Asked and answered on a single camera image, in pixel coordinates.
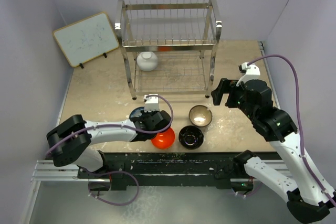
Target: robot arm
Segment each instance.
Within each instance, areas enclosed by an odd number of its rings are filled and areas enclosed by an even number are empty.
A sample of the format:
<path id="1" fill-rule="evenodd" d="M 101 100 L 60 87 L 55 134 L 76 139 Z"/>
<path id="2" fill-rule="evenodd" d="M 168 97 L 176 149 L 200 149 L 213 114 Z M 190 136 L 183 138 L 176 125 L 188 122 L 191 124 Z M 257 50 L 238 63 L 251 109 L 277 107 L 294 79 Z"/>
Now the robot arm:
<path id="1" fill-rule="evenodd" d="M 159 99 L 145 95 L 145 107 L 141 115 L 120 122 L 85 121 L 81 115 L 73 115 L 47 134 L 47 141 L 57 167 L 76 164 L 90 172 L 105 166 L 104 154 L 87 148 L 90 145 L 124 141 L 137 142 L 153 139 L 171 122 L 165 111 L 159 111 Z"/>
<path id="2" fill-rule="evenodd" d="M 254 73 L 244 71 L 240 80 L 222 79 L 212 92 L 214 105 L 220 105 L 223 94 L 228 94 L 226 106 L 239 108 L 252 122 L 254 129 L 277 151 L 290 170 L 293 179 L 270 168 L 251 151 L 235 157 L 237 170 L 259 179 L 275 191 L 286 203 L 290 212 L 302 223 L 323 219 L 333 207 L 326 194 L 336 197 L 334 188 L 323 178 L 316 165 L 305 152 L 305 158 L 326 188 L 322 191 L 305 166 L 300 150 L 300 135 L 291 117 L 273 107 L 271 89 L 266 82 L 255 80 Z"/>

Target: brown bowl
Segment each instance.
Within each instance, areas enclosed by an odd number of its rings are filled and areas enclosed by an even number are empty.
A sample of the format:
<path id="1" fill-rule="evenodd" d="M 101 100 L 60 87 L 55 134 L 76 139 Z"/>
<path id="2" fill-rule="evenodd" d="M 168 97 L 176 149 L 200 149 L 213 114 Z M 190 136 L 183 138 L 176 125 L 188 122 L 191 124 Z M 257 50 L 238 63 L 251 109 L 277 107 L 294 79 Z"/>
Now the brown bowl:
<path id="1" fill-rule="evenodd" d="M 189 119 L 192 124 L 198 127 L 204 127 L 211 123 L 211 110 L 204 105 L 196 105 L 189 111 Z"/>

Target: bowl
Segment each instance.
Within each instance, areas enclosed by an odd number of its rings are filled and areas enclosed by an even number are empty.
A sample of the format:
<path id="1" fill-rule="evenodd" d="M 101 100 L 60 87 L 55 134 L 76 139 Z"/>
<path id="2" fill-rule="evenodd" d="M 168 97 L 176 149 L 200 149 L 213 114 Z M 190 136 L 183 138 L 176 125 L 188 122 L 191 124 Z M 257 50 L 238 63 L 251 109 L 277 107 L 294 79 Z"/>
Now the bowl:
<path id="1" fill-rule="evenodd" d="M 129 118 L 138 118 L 142 115 L 141 111 L 145 110 L 145 107 L 137 107 L 131 113 Z"/>
<path id="2" fill-rule="evenodd" d="M 198 127 L 204 127 L 211 123 L 211 110 L 204 105 L 196 105 L 189 111 L 189 119 L 192 124 Z"/>
<path id="3" fill-rule="evenodd" d="M 152 139 L 152 144 L 158 149 L 167 149 L 171 147 L 175 142 L 175 132 L 172 128 L 164 132 L 156 134 L 156 137 Z"/>
<path id="4" fill-rule="evenodd" d="M 203 144 L 204 135 L 199 128 L 189 125 L 180 130 L 178 139 L 183 147 L 194 150 Z"/>
<path id="5" fill-rule="evenodd" d="M 157 58 L 153 52 L 141 52 L 136 59 L 136 64 L 142 71 L 152 71 L 158 66 Z"/>

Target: dish rack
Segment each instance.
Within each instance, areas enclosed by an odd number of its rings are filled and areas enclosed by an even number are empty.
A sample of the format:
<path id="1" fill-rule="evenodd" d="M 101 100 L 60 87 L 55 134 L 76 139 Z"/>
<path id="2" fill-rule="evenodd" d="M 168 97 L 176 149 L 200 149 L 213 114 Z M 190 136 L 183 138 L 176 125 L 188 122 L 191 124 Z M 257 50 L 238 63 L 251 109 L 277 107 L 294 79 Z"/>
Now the dish rack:
<path id="1" fill-rule="evenodd" d="M 198 94 L 209 98 L 222 32 L 217 1 L 169 1 L 128 4 L 118 0 L 115 33 L 121 48 L 132 99 L 148 93 Z M 139 53 L 154 52 L 157 68 L 145 72 L 134 64 Z M 204 58 L 209 57 L 209 75 Z"/>

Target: beige countertop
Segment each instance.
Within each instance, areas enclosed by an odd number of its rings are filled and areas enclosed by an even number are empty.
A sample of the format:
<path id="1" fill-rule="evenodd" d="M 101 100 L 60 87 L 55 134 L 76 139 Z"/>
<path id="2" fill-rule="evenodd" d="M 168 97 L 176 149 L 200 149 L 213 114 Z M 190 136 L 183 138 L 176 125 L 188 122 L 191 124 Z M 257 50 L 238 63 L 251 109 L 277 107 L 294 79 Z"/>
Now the beige countertop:
<path id="1" fill-rule="evenodd" d="M 239 79 L 241 74 L 238 65 L 260 57 L 257 41 L 221 41 L 216 56 L 215 81 L 213 89 L 221 78 Z M 268 82 L 265 65 L 256 63 L 260 68 L 261 80 Z M 210 108 L 213 114 L 211 124 L 201 130 L 204 133 L 203 145 L 194 152 L 255 152 L 273 151 L 274 149 L 255 132 L 249 119 L 238 109 L 224 106 L 227 96 L 223 96 L 220 106 L 213 106 L 212 98 L 206 99 L 203 94 L 165 95 L 174 110 L 172 128 L 176 133 L 173 146 L 166 150 L 155 148 L 151 141 L 146 142 L 110 142 L 93 145 L 91 148 L 104 152 L 188 152 L 178 141 L 181 128 L 191 125 L 188 119 L 189 110 L 198 104 Z M 123 58 L 119 49 L 108 53 L 108 57 L 98 57 L 85 64 L 85 68 L 77 67 L 73 71 L 70 87 L 66 97 L 61 122 L 74 114 L 82 114 L 85 120 L 97 122 L 123 121 L 129 117 L 133 109 L 144 106 L 143 99 L 138 96 L 133 101 L 127 86 Z M 169 111 L 163 101 L 160 109 Z"/>

